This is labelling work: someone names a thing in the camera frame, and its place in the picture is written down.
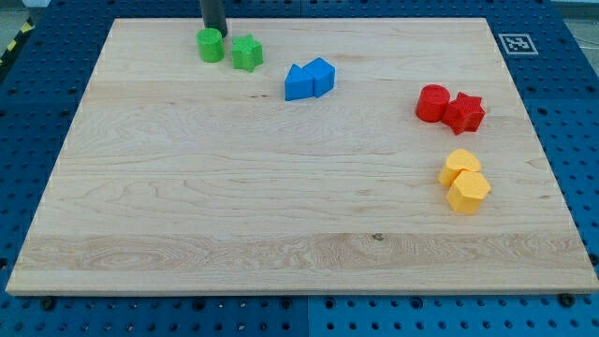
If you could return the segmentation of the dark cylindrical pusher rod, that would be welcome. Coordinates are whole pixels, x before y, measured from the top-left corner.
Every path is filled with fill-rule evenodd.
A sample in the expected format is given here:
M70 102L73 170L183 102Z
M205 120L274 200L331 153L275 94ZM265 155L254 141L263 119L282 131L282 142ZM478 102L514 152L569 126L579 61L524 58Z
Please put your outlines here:
M222 37L228 33L223 0L199 0L200 11L205 28L216 29Z

